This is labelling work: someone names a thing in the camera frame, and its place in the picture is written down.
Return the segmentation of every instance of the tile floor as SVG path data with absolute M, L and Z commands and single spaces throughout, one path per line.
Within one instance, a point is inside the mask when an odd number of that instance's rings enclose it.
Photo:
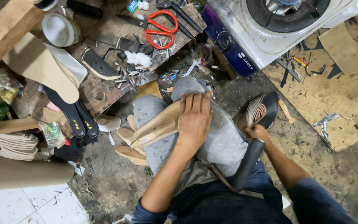
M 67 184 L 0 190 L 0 224 L 87 224 Z

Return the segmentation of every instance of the stove knob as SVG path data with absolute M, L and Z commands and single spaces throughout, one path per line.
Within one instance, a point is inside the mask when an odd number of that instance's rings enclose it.
M 223 34 L 218 38 L 216 44 L 222 52 L 230 51 L 233 47 L 234 40 L 229 34 Z

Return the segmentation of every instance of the gas stove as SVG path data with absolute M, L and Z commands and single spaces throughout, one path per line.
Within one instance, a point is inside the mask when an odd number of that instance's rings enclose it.
M 208 0 L 205 29 L 241 76 L 262 69 L 357 0 Z

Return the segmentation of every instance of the shoemaking workshop table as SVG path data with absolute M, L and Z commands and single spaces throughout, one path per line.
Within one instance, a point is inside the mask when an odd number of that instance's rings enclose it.
M 154 0 L 150 2 L 150 7 L 147 11 L 137 8 L 133 13 L 130 13 L 126 9 L 126 7 L 131 2 L 130 0 L 120 2 L 109 1 L 107 6 L 103 3 L 102 0 L 84 0 L 82 2 L 103 9 L 103 18 L 101 20 L 93 20 L 90 18 L 82 17 L 80 15 L 74 15 L 74 21 L 77 22 L 82 28 L 83 37 L 86 37 L 91 33 L 103 33 L 115 38 L 123 37 L 134 41 L 136 35 L 144 44 L 149 44 L 144 35 L 145 30 L 143 28 L 131 25 L 121 18 L 118 18 L 116 15 L 124 14 L 136 17 L 137 14 L 141 14 L 144 17 L 147 17 L 151 13 L 158 10 L 156 9 Z M 192 4 L 187 4 L 182 9 L 190 16 L 192 20 L 197 23 L 201 29 L 206 28 L 206 24 Z M 178 16 L 173 10 L 170 11 L 177 16 L 178 21 L 182 23 L 193 36 L 198 34 L 198 32 L 194 30 L 188 23 L 186 23 L 183 18 Z M 169 29 L 174 27 L 166 18 L 162 16 L 157 17 L 154 20 Z M 151 30 L 158 30 L 158 28 L 154 27 L 153 25 L 149 25 L 148 28 Z M 190 38 L 188 38 L 179 30 L 177 30 L 173 35 L 174 43 L 169 48 L 170 56 L 174 55 L 179 49 L 181 49 L 190 41 Z M 156 35 L 150 35 L 150 37 L 152 40 L 155 39 L 158 41 Z M 169 37 L 161 36 L 161 41 L 163 44 L 167 41 L 166 38 Z M 108 48 L 112 47 L 101 42 L 96 44 L 96 42 L 93 40 L 83 39 L 80 43 L 67 47 L 65 50 L 67 50 L 68 53 L 80 61 L 80 55 L 87 46 L 91 47 L 100 57 L 106 53 Z M 115 66 L 114 63 L 120 63 L 122 61 L 117 57 L 117 53 L 118 51 L 112 51 L 105 60 L 112 68 L 115 69 L 117 66 Z M 143 75 L 147 76 L 148 74 L 151 74 L 166 60 L 166 53 L 156 55 L 152 59 L 153 64 L 149 68 L 146 68 L 144 71 L 142 71 Z M 39 84 L 37 82 L 26 79 L 25 83 L 23 84 L 25 85 L 23 95 L 15 99 L 12 103 L 14 111 L 19 116 L 19 118 L 26 118 L 30 115 L 33 118 L 44 120 L 42 108 L 49 103 L 48 97 L 38 91 Z M 107 110 L 115 101 L 117 101 L 130 89 L 132 88 L 131 84 L 129 83 L 123 83 L 120 89 L 118 89 L 115 80 L 103 80 L 88 70 L 87 77 L 80 84 L 79 92 L 80 99 L 84 102 L 85 106 L 90 110 L 91 115 L 95 118 L 103 113 L 103 111 Z M 63 125 L 62 132 L 69 138 L 73 136 L 67 122 Z

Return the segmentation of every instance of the stove burner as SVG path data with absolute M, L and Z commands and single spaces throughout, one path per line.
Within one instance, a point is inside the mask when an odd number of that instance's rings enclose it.
M 300 2 L 301 0 L 278 0 L 278 1 L 284 5 L 293 5 Z
M 310 26 L 327 9 L 330 0 L 245 0 L 252 18 L 262 27 L 290 33 Z

